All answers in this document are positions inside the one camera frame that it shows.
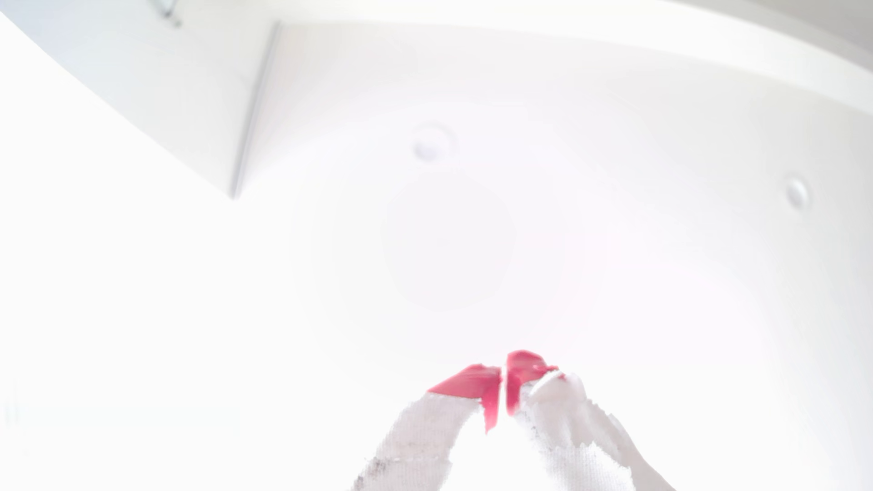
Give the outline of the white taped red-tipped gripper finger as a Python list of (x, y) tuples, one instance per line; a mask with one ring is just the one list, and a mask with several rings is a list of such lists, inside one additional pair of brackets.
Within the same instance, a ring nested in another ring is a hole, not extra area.
[(397, 416), (352, 483), (352, 490), (440, 490), (452, 471), (452, 451), (469, 420), (497, 425), (502, 370), (476, 363), (410, 403)]
[(557, 490), (674, 490), (582, 380), (538, 354), (507, 355), (507, 411)]

